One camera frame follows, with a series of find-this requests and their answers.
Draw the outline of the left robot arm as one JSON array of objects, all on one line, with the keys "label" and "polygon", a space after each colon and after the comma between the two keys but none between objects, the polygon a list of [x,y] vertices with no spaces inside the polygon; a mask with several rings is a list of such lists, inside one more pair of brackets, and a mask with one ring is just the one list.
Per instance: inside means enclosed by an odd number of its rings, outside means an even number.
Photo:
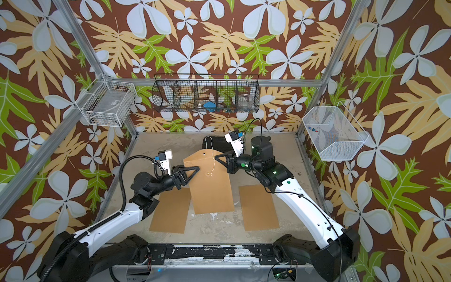
[{"label": "left robot arm", "polygon": [[119,169],[122,194],[121,208],[103,220],[70,234],[57,235],[44,255],[36,274],[41,282],[86,282],[96,274],[122,263],[149,261],[148,243],[132,235],[120,243],[107,243],[129,227],[149,217],[157,208],[156,196],[173,189],[180,190],[200,171],[198,166],[178,165],[170,168],[169,157],[148,157],[158,173],[138,173],[131,185],[134,194],[126,197],[123,181],[125,166]]}]

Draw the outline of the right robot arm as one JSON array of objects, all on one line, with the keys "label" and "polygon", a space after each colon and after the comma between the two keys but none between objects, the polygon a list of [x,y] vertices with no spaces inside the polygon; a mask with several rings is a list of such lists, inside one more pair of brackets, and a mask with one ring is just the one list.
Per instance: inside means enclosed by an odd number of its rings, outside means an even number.
[{"label": "right robot arm", "polygon": [[302,221],[312,241],[284,235],[273,244],[278,264],[310,264],[327,282],[340,281],[344,271],[358,258],[359,234],[345,229],[331,218],[301,187],[294,174],[276,161],[269,136],[251,140],[251,152],[245,153],[245,136],[235,130],[225,135],[232,149],[214,158],[229,174],[245,170],[255,177],[265,191],[279,197]]}]

